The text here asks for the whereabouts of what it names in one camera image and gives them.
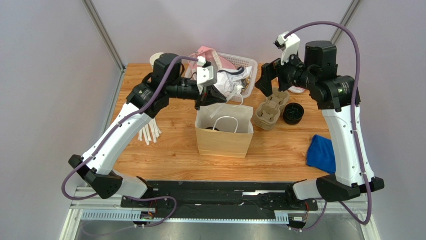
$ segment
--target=white basket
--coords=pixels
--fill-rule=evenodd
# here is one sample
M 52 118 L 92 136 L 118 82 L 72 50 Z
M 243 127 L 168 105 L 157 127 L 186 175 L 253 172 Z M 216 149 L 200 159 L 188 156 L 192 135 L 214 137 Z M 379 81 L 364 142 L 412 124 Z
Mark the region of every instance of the white basket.
M 222 58 L 228 60 L 236 68 L 252 67 L 251 68 L 251 75 L 249 76 L 250 84 L 248 85 L 247 89 L 243 93 L 241 93 L 243 99 L 250 97 L 250 95 L 253 92 L 253 89 L 255 88 L 256 77 L 258 76 L 258 62 L 253 60 L 253 59 L 245 58 L 245 57 L 241 57 L 241 56 L 234 56 L 234 55 L 220 53 L 220 52 L 218 52 L 217 54 L 219 56 L 221 56 Z M 192 75 L 192 71 L 189 68 L 185 73 L 185 78 L 190 78 L 191 75 Z M 241 103 L 240 95 L 234 96 L 233 98 L 231 98 L 231 101 Z

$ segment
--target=gray wall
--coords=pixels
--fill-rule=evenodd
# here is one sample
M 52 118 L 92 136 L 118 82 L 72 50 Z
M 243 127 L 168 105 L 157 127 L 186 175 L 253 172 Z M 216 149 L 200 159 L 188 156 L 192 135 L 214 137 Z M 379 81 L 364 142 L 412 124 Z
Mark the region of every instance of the gray wall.
M 373 214 L 384 240 L 425 239 L 426 2 L 363 1 L 349 28 L 361 48 L 365 147 L 384 190 Z M 354 47 L 337 45 L 341 74 L 354 75 Z
M 119 76 L 80 0 L 0 2 L 1 239 L 59 238 L 68 159 L 102 133 Z
M 313 21 L 340 22 L 351 0 L 93 2 L 126 64 L 149 63 L 158 52 L 190 55 L 201 45 L 266 63 L 281 55 L 273 45 L 279 34 Z M 301 44 L 330 39 L 334 31 L 303 31 Z

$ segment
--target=paper bag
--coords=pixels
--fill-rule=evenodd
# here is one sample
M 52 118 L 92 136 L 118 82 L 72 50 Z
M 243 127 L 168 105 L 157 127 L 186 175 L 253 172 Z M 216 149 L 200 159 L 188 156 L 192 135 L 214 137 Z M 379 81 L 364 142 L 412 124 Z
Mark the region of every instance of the paper bag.
M 195 120 L 199 154 L 245 158 L 254 134 L 252 116 L 250 106 L 213 104 L 201 107 Z

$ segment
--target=white bag handle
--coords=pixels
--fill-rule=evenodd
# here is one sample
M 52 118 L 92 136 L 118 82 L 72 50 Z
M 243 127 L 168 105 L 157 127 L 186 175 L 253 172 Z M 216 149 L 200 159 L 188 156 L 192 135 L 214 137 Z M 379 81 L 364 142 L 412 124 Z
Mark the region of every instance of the white bag handle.
M 221 119 L 235 119 L 235 121 L 236 121 L 236 128 L 235 128 L 235 131 L 234 131 L 233 133 L 234 133 L 234 134 L 236 134 L 236 133 L 237 133 L 237 130 L 238 130 L 238 120 L 237 120 L 235 117 L 233 117 L 233 116 L 223 116 L 223 117 L 219 117 L 219 118 L 216 120 L 216 122 L 214 123 L 213 131 L 216 129 L 216 124 L 218 124 L 218 121 L 219 121 L 219 120 L 221 120 Z
M 241 105 L 243 105 L 243 103 L 244 103 L 244 98 L 243 98 L 243 95 L 241 95 L 241 93 L 239 93 L 239 92 L 237 92 L 238 91 L 238 87 L 235 87 L 234 89 L 233 89 L 233 91 L 227 91 L 227 93 L 229 93 L 229 92 L 231 92 L 231 94 L 226 98 L 226 102 L 228 103 L 234 96 L 235 96 L 235 94 L 238 94 L 238 95 L 240 95 L 240 97 L 241 97 L 241 103 L 238 105 L 238 107 L 239 106 L 241 106 Z M 210 115 L 210 118 L 214 118 L 215 116 L 216 116 L 216 114 L 218 114 L 218 112 L 222 109 L 224 107 L 224 105 L 223 104 L 221 104 L 211 115 Z

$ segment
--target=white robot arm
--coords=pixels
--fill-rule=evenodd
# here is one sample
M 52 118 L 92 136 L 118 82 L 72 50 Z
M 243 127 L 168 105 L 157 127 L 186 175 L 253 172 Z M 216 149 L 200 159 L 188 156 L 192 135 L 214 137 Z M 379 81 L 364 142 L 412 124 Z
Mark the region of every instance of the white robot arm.
M 142 178 L 126 176 L 113 170 L 113 167 L 134 136 L 149 124 L 161 109 L 169 105 L 169 98 L 195 100 L 197 110 L 201 106 L 227 102 L 226 97 L 213 86 L 217 83 L 217 73 L 211 64 L 199 57 L 197 71 L 204 74 L 198 74 L 197 81 L 193 81 L 181 77 L 181 61 L 172 64 L 176 57 L 175 54 L 165 53 L 156 60 L 153 73 L 133 89 L 118 117 L 97 143 L 82 156 L 73 155 L 68 161 L 76 169 L 84 164 L 84 160 L 91 159 L 84 166 L 80 166 L 77 173 L 102 199 L 110 198 L 114 194 L 139 199 L 148 190 Z M 166 76 L 169 67 L 172 71 Z M 166 84 L 160 89 L 160 94 L 153 104 L 145 112 L 134 114 L 153 98 L 164 76 L 167 78 Z
M 351 118 L 351 97 L 354 79 L 337 75 L 337 48 L 329 41 L 313 41 L 306 44 L 305 62 L 298 57 L 300 39 L 289 32 L 278 36 L 275 45 L 283 51 L 281 58 L 262 66 L 256 87 L 265 96 L 272 94 L 272 80 L 278 78 L 279 90 L 295 86 L 310 91 L 327 122 L 333 145 L 336 173 L 313 180 L 295 183 L 287 189 L 287 202 L 302 203 L 307 199 L 324 199 L 341 202 L 359 197 L 366 192 L 366 184 L 372 192 L 384 188 L 384 181 L 375 176 L 365 154 L 360 126 L 360 96 L 356 93 L 356 131 L 360 141 L 365 172 L 360 166 Z

